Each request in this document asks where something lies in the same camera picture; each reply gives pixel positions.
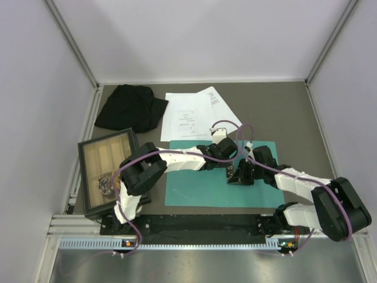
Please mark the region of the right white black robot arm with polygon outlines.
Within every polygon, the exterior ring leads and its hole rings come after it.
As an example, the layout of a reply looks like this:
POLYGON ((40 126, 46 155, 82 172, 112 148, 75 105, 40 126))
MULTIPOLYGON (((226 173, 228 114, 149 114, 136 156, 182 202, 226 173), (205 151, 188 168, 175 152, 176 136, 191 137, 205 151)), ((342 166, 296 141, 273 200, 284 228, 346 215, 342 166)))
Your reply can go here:
POLYGON ((343 241, 372 223, 372 217, 344 177, 323 179, 278 164, 267 146, 252 149, 240 159, 237 167, 227 167, 227 182, 232 185, 252 186, 257 180, 285 192, 293 193, 310 202, 303 205, 289 202, 280 205, 273 216, 259 219, 261 232, 289 233, 296 226, 317 229, 335 242, 343 241))

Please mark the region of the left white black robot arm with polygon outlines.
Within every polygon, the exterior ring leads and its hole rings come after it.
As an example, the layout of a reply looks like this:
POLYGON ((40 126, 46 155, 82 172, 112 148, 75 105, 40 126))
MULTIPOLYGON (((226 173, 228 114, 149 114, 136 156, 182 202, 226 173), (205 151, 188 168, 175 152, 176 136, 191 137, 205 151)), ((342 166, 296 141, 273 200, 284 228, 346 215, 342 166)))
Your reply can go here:
POLYGON ((188 149, 161 149, 148 142, 125 159, 113 173, 111 183, 120 178, 120 191, 116 193, 113 227, 119 233, 129 233, 134 225, 141 196, 149 192, 163 174, 181 170, 213 170, 233 161, 238 146, 225 137, 217 143, 198 145, 188 149))

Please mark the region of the metal folder clip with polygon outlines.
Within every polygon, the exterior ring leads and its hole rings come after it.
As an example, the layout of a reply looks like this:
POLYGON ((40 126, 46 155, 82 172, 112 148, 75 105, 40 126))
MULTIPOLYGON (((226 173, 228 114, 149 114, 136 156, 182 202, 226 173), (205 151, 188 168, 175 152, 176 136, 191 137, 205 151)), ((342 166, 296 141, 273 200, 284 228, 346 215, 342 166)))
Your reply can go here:
POLYGON ((233 175, 234 175, 234 167, 231 164, 231 165, 227 166, 227 168, 226 168, 226 177, 229 180, 233 177, 233 175))

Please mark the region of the teal plastic file folder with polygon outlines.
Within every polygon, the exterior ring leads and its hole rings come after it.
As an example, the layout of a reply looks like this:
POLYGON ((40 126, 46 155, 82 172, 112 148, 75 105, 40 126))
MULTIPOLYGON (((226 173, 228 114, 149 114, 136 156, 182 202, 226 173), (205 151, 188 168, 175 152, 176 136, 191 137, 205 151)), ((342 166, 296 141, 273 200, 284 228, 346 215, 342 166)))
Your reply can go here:
POLYGON ((285 203, 283 192, 262 180, 252 186, 228 184, 225 168, 180 170, 166 175, 166 206, 277 208, 285 203))

